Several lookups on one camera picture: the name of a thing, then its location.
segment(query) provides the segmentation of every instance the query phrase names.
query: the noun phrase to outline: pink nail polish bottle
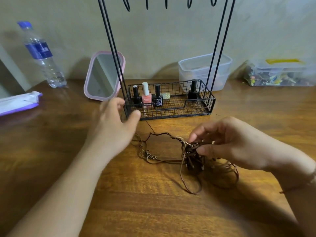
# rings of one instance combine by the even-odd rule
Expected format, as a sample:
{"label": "pink nail polish bottle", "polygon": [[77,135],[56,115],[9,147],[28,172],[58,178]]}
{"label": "pink nail polish bottle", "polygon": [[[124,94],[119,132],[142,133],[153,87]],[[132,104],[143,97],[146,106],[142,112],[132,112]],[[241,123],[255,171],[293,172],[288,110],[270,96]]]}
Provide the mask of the pink nail polish bottle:
{"label": "pink nail polish bottle", "polygon": [[146,105],[146,103],[152,103],[152,100],[151,100],[151,93],[149,93],[149,90],[148,90],[148,83],[143,82],[142,86],[143,86],[143,94],[142,94],[143,107],[149,108],[151,107],[151,105],[150,104]]}

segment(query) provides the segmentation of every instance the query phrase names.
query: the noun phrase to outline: metal rack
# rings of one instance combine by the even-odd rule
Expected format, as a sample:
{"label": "metal rack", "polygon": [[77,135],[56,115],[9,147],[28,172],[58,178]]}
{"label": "metal rack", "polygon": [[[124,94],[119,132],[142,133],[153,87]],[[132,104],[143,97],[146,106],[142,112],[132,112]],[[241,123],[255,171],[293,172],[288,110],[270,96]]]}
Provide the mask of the metal rack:
{"label": "metal rack", "polygon": [[[148,3],[148,0],[145,0],[145,1],[146,1],[146,9],[148,10],[149,3]],[[188,8],[191,7],[192,1],[193,0],[187,0],[187,7]],[[106,35],[107,35],[107,38],[109,40],[109,45],[111,48],[115,68],[116,68],[118,76],[122,77],[122,80],[119,78],[119,81],[120,81],[121,88],[122,88],[123,98],[125,100],[124,111],[125,111],[126,117],[128,117],[132,113],[132,111],[134,111],[135,109],[138,109],[141,111],[141,113],[142,113],[141,120],[163,119],[163,118],[172,118],[172,117],[186,117],[186,116],[200,116],[200,115],[210,115],[211,114],[213,107],[214,107],[214,104],[215,104],[215,97],[212,94],[213,86],[215,83],[215,77],[216,77],[219,63],[221,60],[221,56],[223,53],[224,44],[225,44],[225,40],[226,40],[228,28],[229,28],[231,16],[232,16],[233,9],[235,6],[235,1],[236,0],[232,1],[232,6],[231,6],[231,9],[229,12],[229,17],[227,20],[225,34],[223,37],[223,43],[222,43],[222,46],[221,46],[221,49],[219,52],[219,58],[217,61],[211,90],[208,90],[207,85],[209,82],[209,78],[210,78],[211,69],[213,66],[215,55],[212,56],[210,69],[209,69],[209,73],[208,73],[208,77],[207,77],[207,82],[203,83],[203,81],[198,80],[198,86],[199,86],[198,99],[195,99],[195,100],[188,100],[187,99],[187,95],[188,95],[187,93],[188,93],[188,90],[190,89],[191,81],[181,81],[181,82],[179,81],[179,82],[174,82],[174,83],[161,83],[160,85],[161,85],[162,92],[168,91],[170,93],[170,100],[167,101],[167,105],[164,107],[158,107],[158,106],[155,106],[154,103],[150,103],[149,108],[148,107],[143,108],[142,105],[136,105],[136,104],[133,104],[133,102],[132,102],[132,86],[131,85],[126,86],[126,84],[125,84],[124,75],[123,75],[121,64],[119,61],[118,52],[116,50],[116,45],[115,45],[115,41],[114,41],[114,37],[113,37],[113,32],[111,29],[111,24],[109,21],[109,16],[108,16],[108,13],[106,10],[105,1],[98,0],[102,19],[103,19],[103,23],[104,23],[105,30],[106,30]],[[128,0],[123,0],[123,3],[126,7],[126,10],[130,11],[131,7],[130,7]],[[217,0],[211,0],[212,7],[215,7],[216,3],[217,3]],[[228,0],[225,0],[223,14],[222,14],[221,22],[219,25],[213,53],[216,53],[216,49],[218,46],[218,41],[219,41],[219,37],[221,34],[223,21],[224,21],[226,9],[227,9],[227,4],[228,4]],[[165,8],[166,9],[168,8],[168,0],[165,0]],[[148,85],[150,92],[154,90],[154,85],[155,84]],[[140,90],[140,94],[142,94],[143,90],[142,90],[142,86],[140,84],[138,84],[138,88]]]}

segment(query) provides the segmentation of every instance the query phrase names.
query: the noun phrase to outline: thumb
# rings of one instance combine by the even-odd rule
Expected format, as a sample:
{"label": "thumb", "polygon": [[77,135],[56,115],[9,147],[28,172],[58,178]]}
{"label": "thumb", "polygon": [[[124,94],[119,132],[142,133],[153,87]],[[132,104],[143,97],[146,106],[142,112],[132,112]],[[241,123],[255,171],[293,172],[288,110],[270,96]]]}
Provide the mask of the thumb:
{"label": "thumb", "polygon": [[140,116],[141,116],[141,113],[139,110],[135,110],[133,111],[127,121],[124,123],[124,125],[126,125],[126,127],[130,130],[130,131],[133,131],[135,132],[136,130],[136,127],[137,127],[137,124],[139,122],[139,119],[140,119]]}
{"label": "thumb", "polygon": [[223,158],[230,159],[230,146],[229,144],[224,145],[203,145],[197,148],[199,155],[206,155],[210,158]]}

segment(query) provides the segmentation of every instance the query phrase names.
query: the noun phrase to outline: purple and white package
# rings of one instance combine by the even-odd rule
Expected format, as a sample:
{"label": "purple and white package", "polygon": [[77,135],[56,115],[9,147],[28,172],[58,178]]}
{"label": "purple and white package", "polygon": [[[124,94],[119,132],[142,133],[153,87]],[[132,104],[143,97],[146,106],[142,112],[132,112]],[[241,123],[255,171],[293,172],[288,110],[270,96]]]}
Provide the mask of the purple and white package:
{"label": "purple and white package", "polygon": [[0,116],[32,109],[39,105],[39,97],[43,94],[37,91],[0,99]]}

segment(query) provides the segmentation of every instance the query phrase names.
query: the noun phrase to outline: wooden table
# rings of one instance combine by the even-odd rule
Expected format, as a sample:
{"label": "wooden table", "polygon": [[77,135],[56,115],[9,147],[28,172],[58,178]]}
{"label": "wooden table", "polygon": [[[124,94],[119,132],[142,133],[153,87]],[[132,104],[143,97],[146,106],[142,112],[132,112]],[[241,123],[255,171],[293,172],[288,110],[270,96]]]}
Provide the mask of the wooden table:
{"label": "wooden table", "polygon": [[[70,80],[68,89],[52,89],[43,82],[33,88],[43,93],[39,107],[0,118],[1,236],[80,150],[91,112],[99,105],[82,88],[82,80]],[[149,123],[157,133],[187,138],[200,122],[231,115],[315,157],[316,88],[250,87],[229,80],[214,95],[210,116]],[[140,122],[137,131],[146,136],[150,128]],[[151,137],[148,148],[158,156],[180,156],[180,144],[167,136]],[[82,237],[302,236],[270,173],[239,169],[235,188],[222,190],[204,181],[202,193],[195,196],[180,186],[179,166],[150,165],[136,152],[130,145],[102,173]]]}

